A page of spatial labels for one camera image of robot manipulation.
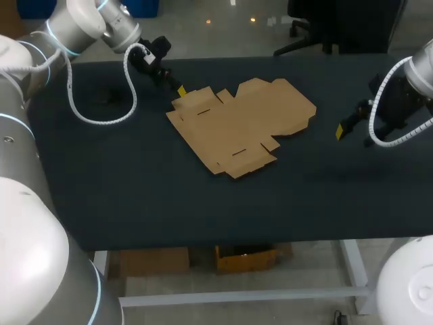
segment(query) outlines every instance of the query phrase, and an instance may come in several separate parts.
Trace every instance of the blue container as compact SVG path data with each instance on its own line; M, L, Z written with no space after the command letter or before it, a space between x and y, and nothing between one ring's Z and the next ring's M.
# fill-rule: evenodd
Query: blue container
M17 0L22 19L47 19L54 11L57 0Z
M135 18L153 18L158 15L159 0L122 0ZM57 0L17 0L22 19L47 19Z

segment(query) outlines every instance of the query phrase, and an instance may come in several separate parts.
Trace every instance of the white table frame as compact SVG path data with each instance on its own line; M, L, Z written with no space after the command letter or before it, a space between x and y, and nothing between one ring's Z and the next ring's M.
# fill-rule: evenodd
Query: white table frame
M121 297L120 304L125 307L144 307L157 305L184 305L190 303L221 303L230 301L266 301L280 299L318 299L355 297L355 306L359 315L376 313L375 292L380 272L389 257L409 238L396 238L382 258L378 268L369 279L365 271L364 262L359 252L357 241L341 240L340 245L350 277L351 286L339 288L308 288L285 290L249 290L229 292L203 292L177 295L156 295L139 297ZM106 275L110 254L108 251L95 253L94 264Z

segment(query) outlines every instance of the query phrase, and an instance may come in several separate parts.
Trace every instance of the office chair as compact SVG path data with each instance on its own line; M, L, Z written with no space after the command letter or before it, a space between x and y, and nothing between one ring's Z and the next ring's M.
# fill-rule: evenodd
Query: office chair
M298 28L306 30L308 35L300 41L278 49L274 52L274 56L319 43L322 44L323 52L332 54L332 44L338 41L333 0L289 0L288 15L294 18L305 18L308 21L293 21L290 37L298 36Z

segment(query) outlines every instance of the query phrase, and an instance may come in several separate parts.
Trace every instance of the flattened cardboard box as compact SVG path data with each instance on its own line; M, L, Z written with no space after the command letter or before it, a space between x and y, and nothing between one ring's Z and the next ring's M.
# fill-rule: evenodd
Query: flattened cardboard box
M251 79L233 97L224 89L192 91L172 102L167 117L214 173L237 178L276 160L273 135L291 135L308 126L316 107L285 79Z

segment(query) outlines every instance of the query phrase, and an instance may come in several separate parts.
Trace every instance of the chair leg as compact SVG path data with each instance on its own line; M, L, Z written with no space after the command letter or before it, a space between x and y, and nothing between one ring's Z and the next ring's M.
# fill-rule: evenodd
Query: chair leg
M292 23L292 27L296 28L302 28L303 30L306 30L307 32L310 31L311 25L308 22L301 22L300 20L294 20Z
M304 47L312 46L319 44L320 40L312 39L310 37L306 37L305 39L301 39L293 44L289 44L277 51L273 52L273 56L280 56L281 54L285 54L291 51L295 51L297 49L303 49Z

